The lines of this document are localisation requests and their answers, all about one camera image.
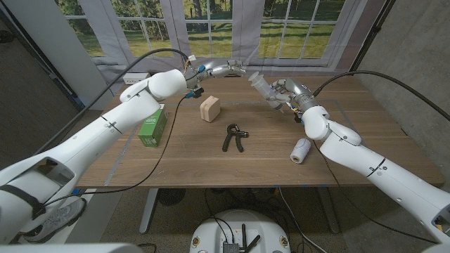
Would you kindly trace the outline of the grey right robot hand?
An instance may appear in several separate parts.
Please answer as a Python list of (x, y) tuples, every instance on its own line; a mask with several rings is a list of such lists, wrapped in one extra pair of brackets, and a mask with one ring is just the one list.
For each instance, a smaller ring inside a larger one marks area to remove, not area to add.
[(319, 105), (312, 92), (304, 84), (297, 83), (293, 79), (279, 79), (270, 87), (275, 91), (275, 101), (285, 103), (300, 112)]

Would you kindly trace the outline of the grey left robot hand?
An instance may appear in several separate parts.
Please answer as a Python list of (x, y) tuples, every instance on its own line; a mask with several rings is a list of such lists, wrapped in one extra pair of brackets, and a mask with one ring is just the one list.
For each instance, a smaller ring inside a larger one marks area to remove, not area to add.
[(186, 73), (186, 83), (194, 86), (210, 78), (222, 78), (231, 75), (241, 76), (246, 73), (243, 63), (234, 59), (216, 59), (194, 66)]

